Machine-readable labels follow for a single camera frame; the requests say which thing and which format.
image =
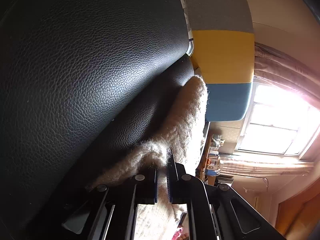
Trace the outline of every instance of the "window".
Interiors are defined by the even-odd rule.
[[[319,124],[320,112],[299,96],[255,80],[236,149],[298,155]]]

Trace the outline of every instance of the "black metal frame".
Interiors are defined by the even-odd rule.
[[[231,187],[227,184],[217,187],[204,185],[198,178],[186,174],[184,166],[175,163],[172,153],[168,162],[167,183],[170,202],[187,204],[190,240],[207,239],[208,235],[217,240],[284,240]],[[133,240],[138,204],[155,204],[156,201],[156,169],[144,170],[116,187],[99,185],[62,222],[89,206],[89,215],[81,233],[76,234],[61,226],[60,239]],[[101,218],[104,207],[107,215]]]

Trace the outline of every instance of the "leather texture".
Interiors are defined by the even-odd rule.
[[[0,217],[12,236],[188,49],[180,0],[18,0],[0,22]]]
[[[159,129],[181,86],[193,75],[191,60],[184,55],[114,118],[67,173],[41,214],[33,221],[30,231],[38,236],[36,239],[42,239],[42,235],[53,230],[50,228],[55,226],[52,225],[52,218],[63,214],[65,207],[72,207],[85,187],[104,169],[125,157],[132,147],[150,138]]]

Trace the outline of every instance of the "silver screw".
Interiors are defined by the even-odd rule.
[[[229,187],[228,184],[222,183],[222,184],[219,185],[219,188],[220,188],[222,191],[227,191],[227,190],[229,190],[230,187]]]
[[[181,179],[183,179],[183,180],[191,180],[191,176],[189,174],[183,174],[181,176]]]
[[[134,176],[135,180],[137,181],[142,181],[145,179],[145,176],[143,176],[142,174],[138,174],[136,176]]]
[[[97,186],[97,190],[98,190],[99,192],[104,192],[104,191],[107,190],[107,186],[104,185],[104,184],[100,184],[100,185]]]

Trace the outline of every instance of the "yellow cushion stripe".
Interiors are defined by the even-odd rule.
[[[194,68],[208,84],[249,83],[254,70],[253,33],[221,30],[192,31]]]

